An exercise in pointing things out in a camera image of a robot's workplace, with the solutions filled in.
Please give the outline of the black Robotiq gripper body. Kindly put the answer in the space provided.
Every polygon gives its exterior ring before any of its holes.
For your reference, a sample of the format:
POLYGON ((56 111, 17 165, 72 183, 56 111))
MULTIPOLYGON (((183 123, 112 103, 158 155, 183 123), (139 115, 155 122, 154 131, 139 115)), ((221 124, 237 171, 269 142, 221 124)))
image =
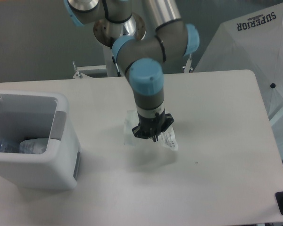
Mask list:
POLYGON ((139 126, 143 133, 143 139, 153 138, 153 129, 155 126, 155 118, 145 118, 138 114, 139 126))

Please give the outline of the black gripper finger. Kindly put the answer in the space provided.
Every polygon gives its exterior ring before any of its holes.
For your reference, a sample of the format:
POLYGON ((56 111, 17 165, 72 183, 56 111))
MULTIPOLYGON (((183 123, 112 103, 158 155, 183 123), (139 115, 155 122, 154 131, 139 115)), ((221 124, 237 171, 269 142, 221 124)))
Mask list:
POLYGON ((133 135, 136 138, 143 138, 143 133, 142 133, 142 130, 141 130, 140 126, 133 127, 132 128, 132 132, 133 132, 133 135))
POLYGON ((174 122, 170 113, 155 114, 155 126, 153 129, 153 142, 158 141, 158 136, 165 132, 174 122))

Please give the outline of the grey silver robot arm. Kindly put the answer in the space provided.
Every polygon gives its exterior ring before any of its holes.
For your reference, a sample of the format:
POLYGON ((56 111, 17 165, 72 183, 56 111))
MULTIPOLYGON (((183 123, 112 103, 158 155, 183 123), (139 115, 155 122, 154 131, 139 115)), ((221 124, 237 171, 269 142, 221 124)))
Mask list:
POLYGON ((183 22, 175 1, 148 0, 145 4, 154 22, 155 36, 138 40, 130 0, 64 2, 75 25, 103 22, 111 54, 133 90, 139 123, 132 132, 136 138, 157 141, 174 122, 172 115, 165 112, 161 66, 195 52, 200 37, 194 25, 183 22))

